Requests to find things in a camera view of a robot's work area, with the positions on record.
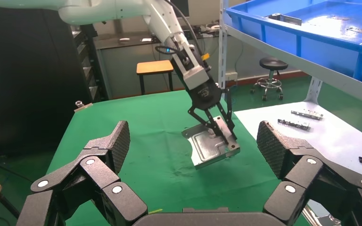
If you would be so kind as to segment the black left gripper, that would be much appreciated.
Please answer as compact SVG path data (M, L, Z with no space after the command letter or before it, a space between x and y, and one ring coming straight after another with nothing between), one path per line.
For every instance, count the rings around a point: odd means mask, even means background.
M194 89L188 90L188 94L192 101L192 107L188 110L188 113L198 120L202 125L206 126L209 129L212 129L215 135L220 136L225 144L229 144L228 138L225 135L225 131L222 131L218 123L214 121L211 113L209 112L209 108L213 106L217 106L223 119L225 120L227 127L232 135L234 140L237 140L233 129L235 127L234 122L232 121L232 98L229 89L221 89L219 88L215 81L210 78L205 83L197 86ZM220 103L220 99L222 95L225 95L225 101L227 105L227 110L225 111L222 104ZM207 117L208 121L203 120L200 116L198 116L194 111L195 109L203 110Z

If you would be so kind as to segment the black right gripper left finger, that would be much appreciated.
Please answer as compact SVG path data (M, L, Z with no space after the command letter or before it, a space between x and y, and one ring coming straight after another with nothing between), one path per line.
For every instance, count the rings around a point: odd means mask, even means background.
M112 226L131 226L146 216L146 203L119 177L130 142L127 121L90 140L73 161L32 183L17 225L63 226L86 202Z

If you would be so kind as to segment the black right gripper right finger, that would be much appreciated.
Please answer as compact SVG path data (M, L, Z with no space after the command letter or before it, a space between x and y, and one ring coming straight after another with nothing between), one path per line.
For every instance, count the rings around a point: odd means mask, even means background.
M362 174L325 158L306 140L287 137L268 121L259 123L257 147L279 185L263 211L293 225L309 200L344 226L362 226Z

